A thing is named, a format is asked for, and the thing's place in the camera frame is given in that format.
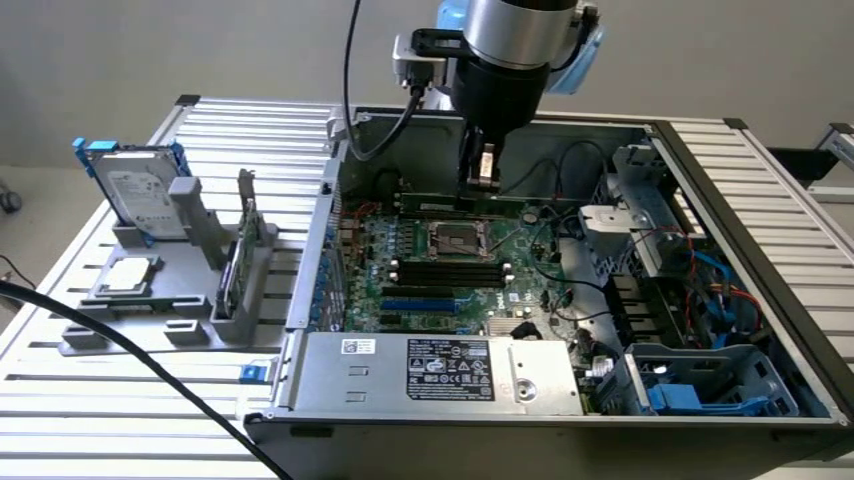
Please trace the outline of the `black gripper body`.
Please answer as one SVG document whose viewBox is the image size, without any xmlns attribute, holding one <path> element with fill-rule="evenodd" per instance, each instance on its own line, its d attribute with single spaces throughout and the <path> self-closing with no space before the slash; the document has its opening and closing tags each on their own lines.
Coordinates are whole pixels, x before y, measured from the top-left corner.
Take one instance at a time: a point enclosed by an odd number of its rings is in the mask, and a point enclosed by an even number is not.
<svg viewBox="0 0 854 480">
<path fill-rule="evenodd" d="M 548 64 L 518 70 L 479 57 L 458 59 L 454 109 L 486 136 L 506 136 L 531 122 L 550 73 Z"/>
</svg>

